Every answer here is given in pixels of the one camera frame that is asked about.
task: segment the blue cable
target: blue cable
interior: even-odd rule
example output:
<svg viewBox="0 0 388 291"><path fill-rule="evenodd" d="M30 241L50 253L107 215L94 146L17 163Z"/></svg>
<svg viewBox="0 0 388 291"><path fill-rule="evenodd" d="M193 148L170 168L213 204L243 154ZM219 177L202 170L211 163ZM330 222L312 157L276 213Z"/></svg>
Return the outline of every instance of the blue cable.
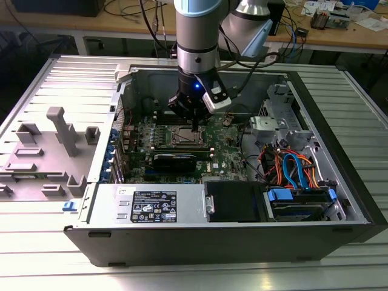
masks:
<svg viewBox="0 0 388 291"><path fill-rule="evenodd" d="M292 51L291 51L291 54L289 55L289 57L287 58L287 64L291 61L291 59L293 58L293 54L295 53L295 47L296 47L296 36L295 36L295 32L293 31L292 27L288 24L286 24L286 26L291 30L292 32L292 39L293 39L293 45L292 45Z"/></svg>
<svg viewBox="0 0 388 291"><path fill-rule="evenodd" d="M296 166L298 168L298 176L299 176L299 182L301 183L301 187L305 190L310 190L310 187L303 175L303 167L302 167L302 164L301 164L301 161L300 159L296 156L296 154L294 153L288 153L284 156L284 159L283 159L283 173L284 173L284 176L286 177L286 179L291 183L291 185L293 186L293 188L295 190L298 189L298 185L296 184L296 182L291 179L290 175L289 175L289 171L287 169L287 160L289 158L293 158L296 162Z"/></svg>

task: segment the wooden desk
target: wooden desk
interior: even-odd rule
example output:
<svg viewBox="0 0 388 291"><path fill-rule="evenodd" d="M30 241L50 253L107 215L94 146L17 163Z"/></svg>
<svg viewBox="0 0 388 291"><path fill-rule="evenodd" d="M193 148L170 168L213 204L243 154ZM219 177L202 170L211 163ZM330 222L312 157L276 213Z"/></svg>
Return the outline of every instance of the wooden desk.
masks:
<svg viewBox="0 0 388 291"><path fill-rule="evenodd" d="M5 0L0 0L0 29L13 32L24 32L25 30L9 14L4 1ZM138 3L137 0L121 0L121 2L122 6L135 5ZM120 16L110 15L104 11L95 18L18 13L13 9L10 0L8 0L8 4L11 6L15 16L28 27L32 33L73 36L80 55L88 54L84 39L86 36L151 39L140 14L137 18L138 23L135 23L134 21L130 21ZM145 7L153 7L153 4L146 4ZM115 2L111 4L108 9L113 13L119 13L118 4ZM304 46L306 49L363 53L385 53L388 49L388 30L373 32L355 23L351 23L347 30L315 30L310 28L311 18L300 15L301 9L302 8L289 8L292 18L298 25L310 31ZM139 8L134 7L127 11L137 12L139 11ZM376 11L388 14L388 7L379 5ZM153 14L153 10L147 12L150 22L153 19ZM168 34L167 39L175 40L176 24L175 9L173 5L164 6L164 16L166 20L166 32ZM281 25L276 36L268 37L266 46L269 46L271 51L277 51L281 47L284 47L289 41L290 36L286 32L285 26Z"/></svg>

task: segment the wire bundle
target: wire bundle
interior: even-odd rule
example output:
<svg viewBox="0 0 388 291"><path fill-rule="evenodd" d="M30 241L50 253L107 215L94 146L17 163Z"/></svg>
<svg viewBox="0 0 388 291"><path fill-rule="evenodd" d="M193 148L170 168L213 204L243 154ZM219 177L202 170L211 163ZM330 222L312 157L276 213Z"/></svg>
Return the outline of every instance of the wire bundle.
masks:
<svg viewBox="0 0 388 291"><path fill-rule="evenodd" d="M291 185L289 181L284 179L283 172L285 172L285 169L281 165L281 162L283 161L284 156L291 153L295 155L299 159L300 163L302 164L302 167L303 167L302 175L304 175L307 178L309 187L319 188L319 185L315 178L315 166L309 159L306 158L306 156L290 149L276 149L272 151L272 150L269 150L269 147L264 146L258 157L259 163L262 163L262 158L265 153L269 153L273 155L274 162L275 162L275 165L271 169L269 169L267 173L264 174L264 178L266 179L266 182L269 182L271 184L276 183L276 185L278 186L281 186L290 190L296 190L295 187ZM290 177L292 178L292 176L298 172L298 168L296 165L297 161L294 161L292 159L290 159L290 161L293 161L295 163L295 166L293 167L290 174ZM271 181L269 181L269 176L274 170L276 170L276 176Z"/></svg>

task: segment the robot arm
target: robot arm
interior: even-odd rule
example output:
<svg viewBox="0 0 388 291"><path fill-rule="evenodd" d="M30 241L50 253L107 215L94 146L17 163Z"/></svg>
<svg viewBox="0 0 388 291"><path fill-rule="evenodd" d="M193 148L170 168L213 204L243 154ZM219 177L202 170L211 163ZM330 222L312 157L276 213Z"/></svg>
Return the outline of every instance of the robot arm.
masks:
<svg viewBox="0 0 388 291"><path fill-rule="evenodd" d="M267 1L174 0L179 84L169 107L194 131L238 94L225 87L215 68L219 43L225 47L219 26L242 55L256 56L272 26Z"/></svg>

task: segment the workbench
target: workbench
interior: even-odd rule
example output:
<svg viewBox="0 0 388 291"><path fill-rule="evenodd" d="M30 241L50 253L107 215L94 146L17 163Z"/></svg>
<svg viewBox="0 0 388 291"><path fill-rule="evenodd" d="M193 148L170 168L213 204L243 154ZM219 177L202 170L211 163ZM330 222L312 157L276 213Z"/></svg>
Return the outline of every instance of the workbench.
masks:
<svg viewBox="0 0 388 291"><path fill-rule="evenodd" d="M61 56L49 59L0 126L0 166L15 148L18 141L15 130L21 122L34 122L42 131L52 129L45 116L50 106L63 106L68 113L67 122L76 130L102 125L116 91L116 66L129 61L136 61L136 58ZM166 62L155 60L159 65ZM275 64L266 71L282 69L298 72L388 218L387 116L349 73L334 66ZM137 291L388 288L387 231L365 244L346 245L322 261L99 268L91 265L63 234L64 226L77 217L76 213L64 213L63 204L58 200L0 202L2 289L68 291L69 288L84 290L84 286Z"/></svg>
<svg viewBox="0 0 388 291"><path fill-rule="evenodd" d="M25 30L12 18L5 7L5 0L0 0L0 30L21 33ZM135 5L137 0L122 0L122 6ZM149 3L145 8L153 7ZM33 13L18 13L11 5L15 16L21 21L32 33L46 33L51 35L70 35L74 37L78 52L80 55L88 55L88 49L85 37L108 37L122 39L151 39L149 31L142 20L141 14L137 20L139 23L125 19L120 16L113 16L105 11L101 11L95 18L81 16L65 15L45 15ZM126 10L127 12L137 12L139 8L134 7ZM290 7L291 17L296 21L298 26L310 30L305 49L310 50L327 50L334 52L352 52L352 53L376 53L383 54L388 49L388 30L373 32L358 24L351 23L347 30L325 29L314 30L310 28L310 17L301 16L302 8ZM117 3L109 5L109 11L119 13ZM379 5L376 9L379 13L387 13L388 7ZM175 41L176 23L175 9L173 5L164 7L166 20L167 40ZM147 12L147 17L152 22L154 11ZM286 27L281 25L276 36L269 36L266 47L270 47L270 52L277 52L285 47L290 41L290 36L286 32Z"/></svg>

